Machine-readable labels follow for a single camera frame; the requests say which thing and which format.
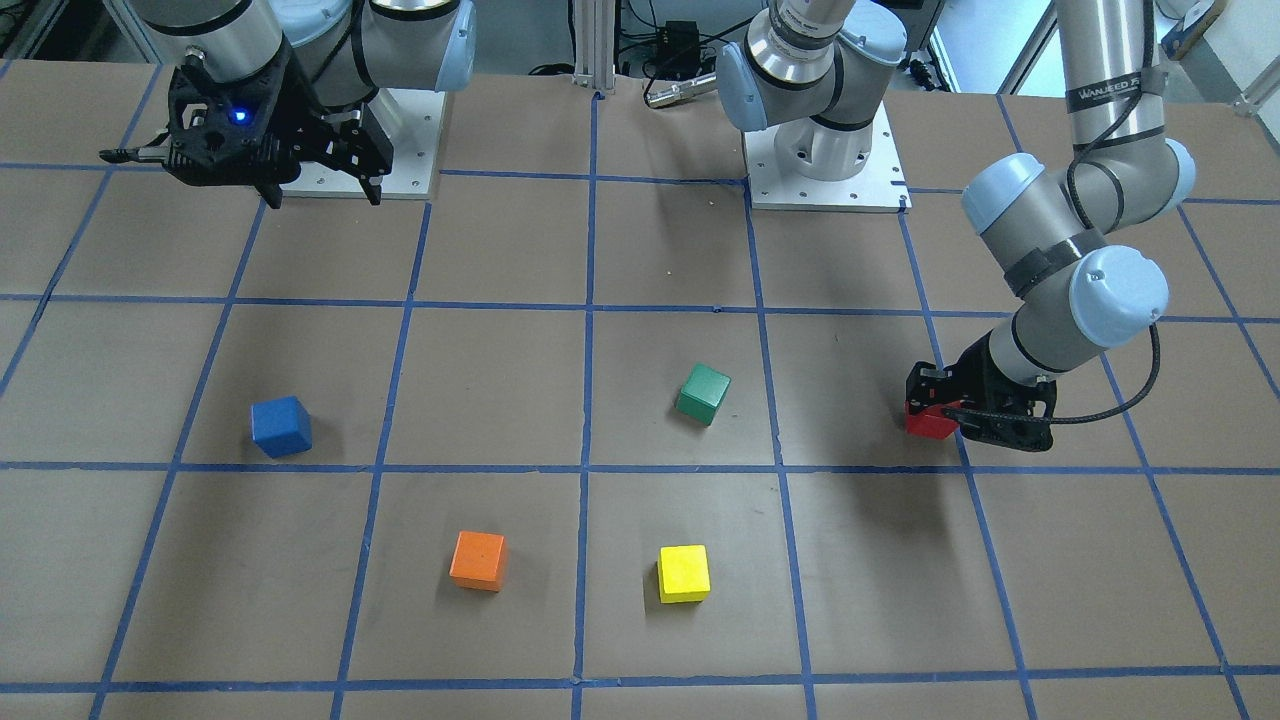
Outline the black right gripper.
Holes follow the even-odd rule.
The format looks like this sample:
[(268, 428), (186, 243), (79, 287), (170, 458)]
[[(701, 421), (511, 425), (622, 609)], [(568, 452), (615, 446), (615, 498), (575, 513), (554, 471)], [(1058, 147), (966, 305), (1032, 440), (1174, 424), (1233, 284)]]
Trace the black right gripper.
[(215, 79), (214, 59), (205, 47), (187, 47), (169, 85), (164, 132), (150, 143), (104, 149), (99, 156), (113, 164), (157, 163), (195, 187), (255, 187), (270, 209), (282, 208), (283, 187), (298, 179), (303, 161), (320, 161), (355, 177), (366, 200), (381, 204), (393, 143), (371, 108), (321, 117), (285, 40), (242, 79)]

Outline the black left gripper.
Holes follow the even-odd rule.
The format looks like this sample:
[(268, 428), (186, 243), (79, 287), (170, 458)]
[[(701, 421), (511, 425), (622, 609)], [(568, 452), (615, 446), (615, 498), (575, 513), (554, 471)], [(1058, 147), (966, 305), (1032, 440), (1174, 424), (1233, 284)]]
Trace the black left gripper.
[(987, 336), (948, 366), (915, 363), (906, 379), (908, 413), (942, 405), (940, 415), (955, 423), (964, 438), (1024, 452), (1051, 450), (1055, 404), (1056, 383), (1010, 380), (996, 366)]

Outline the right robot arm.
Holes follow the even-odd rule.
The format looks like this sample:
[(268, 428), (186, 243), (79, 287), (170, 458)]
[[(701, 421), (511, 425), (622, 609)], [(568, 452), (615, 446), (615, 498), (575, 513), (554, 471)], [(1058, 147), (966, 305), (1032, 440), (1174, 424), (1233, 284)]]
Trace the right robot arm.
[(192, 187), (426, 200), (451, 94), (474, 72), (471, 1), (134, 1), (173, 64), (166, 123), (106, 149)]

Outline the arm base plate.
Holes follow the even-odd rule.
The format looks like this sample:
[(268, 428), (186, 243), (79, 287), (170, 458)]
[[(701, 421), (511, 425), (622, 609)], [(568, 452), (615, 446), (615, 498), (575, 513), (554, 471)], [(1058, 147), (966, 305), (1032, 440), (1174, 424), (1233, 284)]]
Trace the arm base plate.
[(742, 135), (751, 204), (777, 211), (899, 213), (913, 208), (884, 104), (851, 132), (810, 119)]
[(435, 188), (447, 92), (383, 88), (357, 111), (337, 115), (339, 143), (329, 151), (337, 169), (303, 161), (287, 197), (429, 200)]

